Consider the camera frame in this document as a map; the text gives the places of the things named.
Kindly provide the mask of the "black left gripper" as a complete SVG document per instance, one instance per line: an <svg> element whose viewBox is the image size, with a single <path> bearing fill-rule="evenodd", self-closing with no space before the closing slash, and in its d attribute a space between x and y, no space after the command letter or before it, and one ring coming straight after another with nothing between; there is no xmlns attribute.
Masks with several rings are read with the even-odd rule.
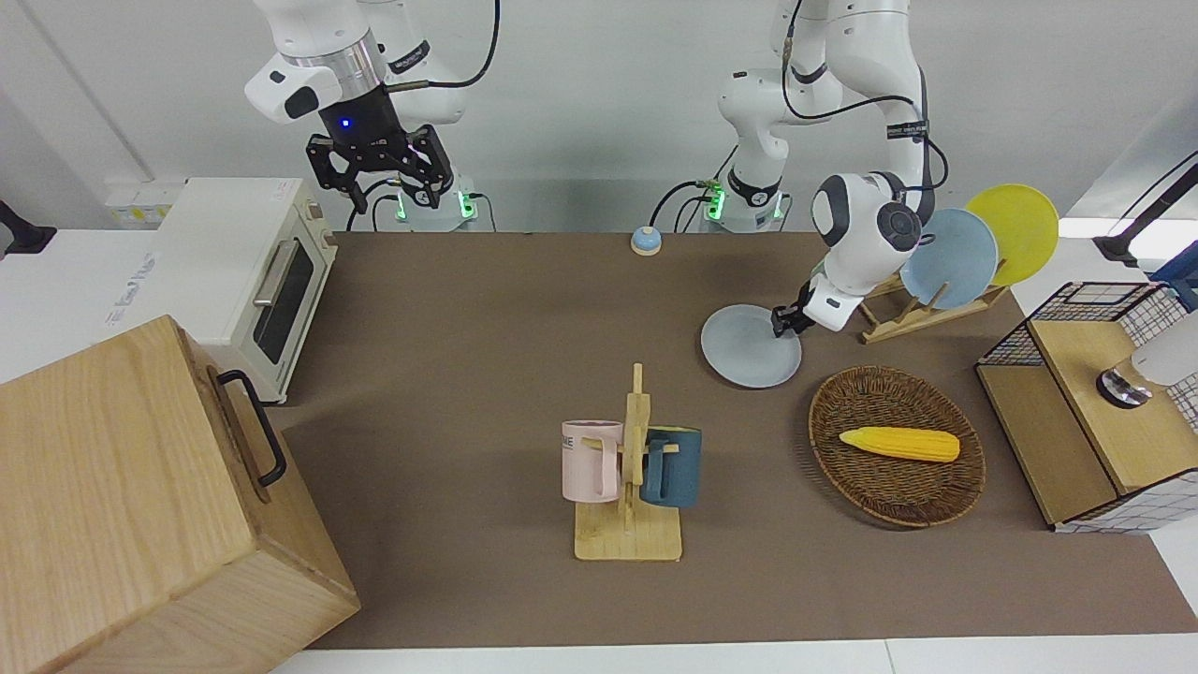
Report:
<svg viewBox="0 0 1198 674"><path fill-rule="evenodd" d="M773 334L775 338L797 338L801 330L813 326L813 318L810 318L805 312L811 302L813 280L809 280L797 295L795 303L792 303L791 306L773 308Z"/></svg>

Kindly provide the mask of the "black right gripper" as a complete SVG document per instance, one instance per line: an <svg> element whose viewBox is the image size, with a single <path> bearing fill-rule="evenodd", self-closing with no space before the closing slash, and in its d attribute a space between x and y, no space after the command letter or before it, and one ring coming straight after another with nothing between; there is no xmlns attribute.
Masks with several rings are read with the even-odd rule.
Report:
<svg viewBox="0 0 1198 674"><path fill-rule="evenodd" d="M399 172L419 182L415 201L436 210L453 184L454 172L435 127L403 128L385 86L319 111L327 130L311 134L305 154L317 186L341 193L364 214L368 199L358 183L361 172Z"/></svg>

